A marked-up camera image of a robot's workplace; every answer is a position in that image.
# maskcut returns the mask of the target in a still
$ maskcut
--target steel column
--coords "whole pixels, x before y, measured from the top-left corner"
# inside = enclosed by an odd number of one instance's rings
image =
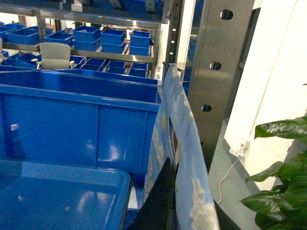
[[[209,170],[254,0],[205,0],[189,90]]]

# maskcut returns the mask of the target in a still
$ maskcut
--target power cord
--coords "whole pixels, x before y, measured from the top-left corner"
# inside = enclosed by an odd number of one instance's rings
[[[217,202],[217,204],[219,204],[222,201],[222,191],[221,191],[221,184],[222,182],[226,179],[226,177],[228,176],[228,174],[230,173],[230,170],[234,167],[234,165],[244,157],[244,155],[242,153],[238,154],[238,159],[235,161],[235,163],[233,163],[230,167],[230,169],[228,170],[228,172],[226,173],[225,177],[219,182],[219,192],[220,192],[220,200]]]

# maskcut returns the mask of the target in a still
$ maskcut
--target metal shelf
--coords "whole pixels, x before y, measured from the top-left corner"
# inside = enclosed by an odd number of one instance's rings
[[[125,27],[139,27],[139,28],[152,29],[152,30],[156,30],[159,28],[158,23],[123,20],[118,18],[102,17],[102,16],[95,16],[95,15],[81,14],[81,13],[40,10],[39,14],[43,18],[54,18],[59,20],[68,20],[76,22],[120,25]]]
[[[8,6],[4,4],[0,4],[0,12],[31,16],[31,17],[36,16],[36,10],[33,8]]]
[[[153,57],[146,56],[137,56],[137,55],[127,55],[127,54],[113,54],[113,53],[104,53],[104,52],[93,52],[85,50],[71,50],[71,55],[77,55],[88,58],[104,58],[120,61],[131,61],[131,62],[143,62],[152,64],[154,61]]]
[[[39,44],[35,46],[28,46],[28,45],[20,45],[20,44],[12,44],[12,43],[3,43],[3,48],[30,51],[30,52],[38,52]]]

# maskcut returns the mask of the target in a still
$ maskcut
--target blue storage box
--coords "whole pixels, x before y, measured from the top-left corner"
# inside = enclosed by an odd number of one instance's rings
[[[130,45],[148,48],[150,44],[150,32],[133,31],[135,36],[130,36]]]
[[[14,31],[14,29],[11,29],[9,27],[0,26],[0,38],[2,38],[3,42],[8,42],[8,36],[6,35],[7,32]]]
[[[91,70],[91,71],[100,71],[101,66],[93,66],[93,65],[84,64],[83,66],[80,67],[80,69],[87,69],[87,70]]]
[[[130,45],[130,54],[131,55],[140,55],[140,56],[149,56],[149,47],[136,47]]]
[[[27,29],[38,31],[38,26],[27,27]],[[51,34],[52,34],[52,28],[47,27],[46,28],[46,35],[51,35]]]
[[[126,74],[125,68],[112,68],[112,67],[106,67],[107,73],[116,73],[116,74]]]
[[[70,61],[75,61],[74,69],[79,69],[85,63],[85,57],[71,56]]]
[[[72,32],[75,42],[93,43],[100,38],[100,28],[98,27],[82,25]]]
[[[124,61],[109,61],[107,67],[125,68],[126,62]]]
[[[130,76],[147,78],[148,72],[144,69],[130,69],[129,74]]]
[[[14,59],[6,59],[3,62],[1,62],[1,65],[4,65],[4,66],[14,66],[15,63],[16,63],[16,60],[14,60]]]
[[[2,51],[3,56],[5,56],[6,58],[9,56],[9,52],[8,51]]]
[[[39,43],[38,31],[21,29],[6,33],[10,43],[21,45],[37,45]]]
[[[150,79],[150,78],[136,78],[132,76],[122,76],[118,74],[112,74],[107,72],[96,72],[96,71],[89,71],[85,69],[58,69],[56,72],[62,72],[62,73],[69,73],[69,74],[76,74],[76,75],[84,75],[88,77],[96,77],[96,78],[103,78],[103,79],[109,79],[109,80],[119,80],[119,81],[130,81],[130,82],[138,82],[142,84],[149,84],[149,85],[158,85],[161,86],[161,82],[156,79]]]
[[[133,62],[131,65],[131,69],[145,69],[148,70],[147,63]]]
[[[7,27],[7,28],[10,28],[12,30],[19,30],[19,29],[22,29],[22,28],[26,28],[27,26],[26,25],[20,25],[20,24],[14,24],[14,23],[10,23],[10,24],[4,24],[2,25],[4,27]]]
[[[87,50],[87,51],[96,51],[101,45],[101,38],[96,40],[93,43],[88,42],[77,42],[74,41],[74,48],[75,50]]]
[[[99,58],[90,58],[86,61],[86,65],[93,65],[93,66],[106,66],[106,60],[105,59],[99,59]]]
[[[73,35],[64,33],[55,33],[44,37],[45,42],[63,43],[69,46],[73,45]]]
[[[121,45],[102,44],[102,52],[121,54],[123,52],[125,46],[126,46],[125,42],[122,42]]]
[[[104,30],[101,33],[102,44],[121,45],[125,40],[125,32],[122,30]]]
[[[16,66],[17,67],[36,69],[37,64],[35,62],[31,61],[34,58],[37,58],[38,61],[42,60],[42,57],[40,55],[35,56],[33,54],[24,54],[24,55],[16,58]]]
[[[0,157],[146,174],[160,93],[158,86],[51,71],[0,74]]]
[[[122,229],[130,175],[116,169],[0,160],[2,230]]]

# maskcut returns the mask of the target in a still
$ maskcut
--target round hole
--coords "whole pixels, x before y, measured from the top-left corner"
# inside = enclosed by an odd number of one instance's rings
[[[222,64],[217,62],[217,61],[213,61],[210,63],[209,68],[212,70],[220,70],[222,67]]]
[[[203,112],[210,112],[212,110],[212,107],[210,105],[207,105],[207,104],[204,104],[202,107],[201,107],[201,110]]]
[[[223,20],[230,20],[232,19],[232,17],[234,16],[234,13],[232,13],[232,11],[230,10],[223,10],[221,13],[220,13],[220,17],[221,19]]]

